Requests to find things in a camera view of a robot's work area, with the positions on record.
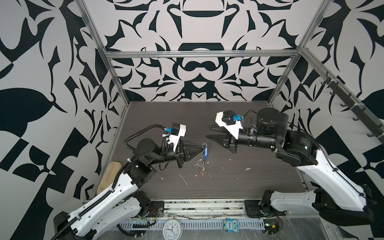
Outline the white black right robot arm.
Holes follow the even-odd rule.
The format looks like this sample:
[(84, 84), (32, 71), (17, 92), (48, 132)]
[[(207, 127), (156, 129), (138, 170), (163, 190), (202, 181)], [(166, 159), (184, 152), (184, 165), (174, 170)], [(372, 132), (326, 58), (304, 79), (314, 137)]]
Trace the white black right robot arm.
[(214, 135), (208, 139), (231, 153), (239, 145), (269, 149), (276, 158), (303, 172), (318, 187), (303, 193), (281, 193), (267, 190), (259, 202), (245, 201), (250, 218), (277, 217), (287, 211), (318, 213), (337, 226), (363, 226), (374, 222), (369, 187), (349, 179), (325, 154), (309, 134), (288, 129), (288, 115), (273, 108), (257, 113), (256, 124), (247, 128), (243, 116), (233, 111), (218, 112), (211, 126)]

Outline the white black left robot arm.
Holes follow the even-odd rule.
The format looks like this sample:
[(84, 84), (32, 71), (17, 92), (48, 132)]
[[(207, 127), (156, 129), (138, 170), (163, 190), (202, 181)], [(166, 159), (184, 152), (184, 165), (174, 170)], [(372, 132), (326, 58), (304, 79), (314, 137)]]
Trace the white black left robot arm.
[(207, 152), (206, 144), (180, 140), (165, 152), (149, 138), (139, 141), (133, 157), (117, 173), (113, 183), (82, 207), (54, 218), (54, 240), (96, 240), (109, 229), (134, 217), (145, 217), (152, 205), (140, 190), (155, 174), (154, 164), (183, 163)]

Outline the blue key tag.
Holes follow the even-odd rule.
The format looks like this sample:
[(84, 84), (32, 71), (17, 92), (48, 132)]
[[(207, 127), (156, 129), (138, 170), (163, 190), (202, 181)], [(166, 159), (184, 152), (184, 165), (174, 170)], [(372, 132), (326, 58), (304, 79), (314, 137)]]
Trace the blue key tag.
[(204, 156), (204, 160), (206, 160), (208, 158), (208, 147), (205, 147), (204, 150), (203, 150), (203, 156)]

